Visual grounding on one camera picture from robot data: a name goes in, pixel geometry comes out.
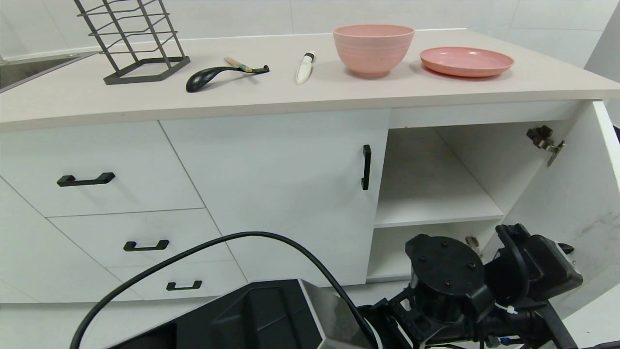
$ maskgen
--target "dish rack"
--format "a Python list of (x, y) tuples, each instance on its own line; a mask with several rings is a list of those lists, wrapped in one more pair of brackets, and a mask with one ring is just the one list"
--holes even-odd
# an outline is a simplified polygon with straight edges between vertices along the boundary
[[(97, 43), (102, 50), (100, 54), (105, 55), (108, 58), (108, 61), (110, 61), (110, 64), (115, 70), (114, 73), (104, 78), (105, 84), (113, 85), (162, 81), (168, 76), (174, 74), (179, 69), (183, 68), (188, 63), (190, 63), (190, 58), (185, 55), (185, 53), (183, 52), (183, 48), (181, 48), (179, 38), (177, 37), (177, 31), (174, 30), (174, 28), (172, 27), (169, 13), (166, 11), (166, 8), (164, 7), (164, 2), (162, 0), (102, 0), (101, 5), (88, 10), (84, 8), (80, 0), (74, 1), (80, 12), (77, 16), (84, 18), (86, 24), (91, 30), (89, 36), (95, 37)], [(128, 2), (135, 2), (136, 7), (132, 9), (114, 9), (114, 7), (116, 7), (116, 2), (123, 2), (125, 4), (127, 4)], [(160, 11), (149, 13), (148, 9), (156, 7), (155, 4), (151, 5), (154, 2), (159, 3)], [(101, 25), (100, 27), (96, 27), (93, 23), (93, 17), (105, 15), (108, 15), (111, 21), (106, 22), (106, 24)], [(140, 17), (144, 18), (144, 21), (146, 23), (145, 29), (129, 31), (125, 31), (122, 29), (121, 23), (123, 22), (123, 20), (135, 19)], [(167, 24), (165, 30), (159, 29), (160, 27), (164, 26), (164, 24)], [(129, 38), (137, 35), (151, 35), (157, 47), (152, 50), (135, 50), (131, 46)], [(161, 40), (159, 35), (166, 35), (166, 38), (164, 40)], [(106, 44), (104, 38), (107, 37), (118, 39), (113, 40), (113, 42), (110, 44)], [(174, 42), (177, 44), (180, 56), (169, 57), (164, 50), (164, 45), (172, 39), (174, 39)], [(114, 52), (110, 50), (113, 46), (121, 42), (125, 44), (124, 49)], [(138, 59), (138, 53), (153, 53), (157, 51), (159, 51), (159, 53), (161, 54), (160, 57)], [(124, 68), (119, 68), (117, 62), (114, 60), (115, 55), (131, 55), (131, 58), (134, 62)], [(153, 63), (165, 63), (167, 69), (155, 75), (126, 76), (129, 72), (134, 71), (143, 65)]]

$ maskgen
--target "stainless steel sink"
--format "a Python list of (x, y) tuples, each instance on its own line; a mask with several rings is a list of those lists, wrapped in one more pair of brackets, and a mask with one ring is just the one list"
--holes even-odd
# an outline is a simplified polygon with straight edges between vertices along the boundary
[(95, 53), (82, 52), (27, 60), (2, 61), (0, 62), (0, 93)]

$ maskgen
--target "pink bowl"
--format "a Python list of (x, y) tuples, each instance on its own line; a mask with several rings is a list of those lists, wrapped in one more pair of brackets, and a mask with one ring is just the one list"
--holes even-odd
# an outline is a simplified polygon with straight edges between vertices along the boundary
[(515, 61), (502, 53), (471, 47), (435, 47), (420, 53), (424, 66), (438, 73), (484, 78), (502, 74)]
[(334, 31), (334, 41), (347, 68), (375, 78), (386, 75), (405, 58), (414, 32), (401, 25), (348, 25)]

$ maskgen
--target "black spoon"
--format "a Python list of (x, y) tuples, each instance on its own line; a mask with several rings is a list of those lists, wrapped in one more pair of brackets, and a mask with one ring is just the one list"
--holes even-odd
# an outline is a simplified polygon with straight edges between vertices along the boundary
[[(248, 73), (247, 71), (241, 68), (236, 68), (233, 66), (214, 66), (213, 68), (207, 68), (207, 69), (201, 70), (195, 73), (194, 75), (190, 76), (190, 78), (187, 80), (187, 84), (185, 84), (185, 90), (187, 92), (196, 92), (199, 89), (201, 89), (204, 85), (206, 85), (209, 81), (213, 80), (213, 78), (217, 74), (220, 74), (222, 71), (225, 71), (225, 70), (234, 70), (234, 71), (240, 71), (242, 73)], [(264, 74), (264, 73), (269, 73), (269, 67), (267, 65), (265, 65), (262, 68), (252, 69), (252, 72), (248, 74), (258, 75), (258, 74)]]

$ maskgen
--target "cabinet handle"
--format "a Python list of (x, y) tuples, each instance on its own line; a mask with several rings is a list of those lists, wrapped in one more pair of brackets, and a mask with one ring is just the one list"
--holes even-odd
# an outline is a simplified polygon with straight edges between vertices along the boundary
[(168, 283), (166, 291), (183, 291), (184, 289), (199, 289), (202, 286), (202, 281), (196, 280), (194, 284), (189, 287), (177, 287), (177, 283)]
[(84, 181), (76, 181), (76, 178), (74, 176), (68, 175), (68, 176), (62, 176), (56, 183), (58, 184), (58, 186), (61, 186), (61, 187), (93, 186), (96, 184), (107, 184), (111, 182), (111, 180), (113, 180), (114, 177), (116, 177), (114, 173), (104, 172), (99, 177), (97, 177), (97, 179), (87, 179)]
[(165, 250), (168, 247), (170, 241), (168, 240), (160, 240), (157, 242), (157, 245), (153, 247), (136, 247), (137, 243), (135, 241), (127, 241), (123, 249), (127, 252), (135, 252), (135, 251), (161, 251)]
[(368, 190), (368, 182), (370, 182), (370, 156), (373, 152), (370, 145), (364, 144), (364, 177), (361, 179), (361, 190)]

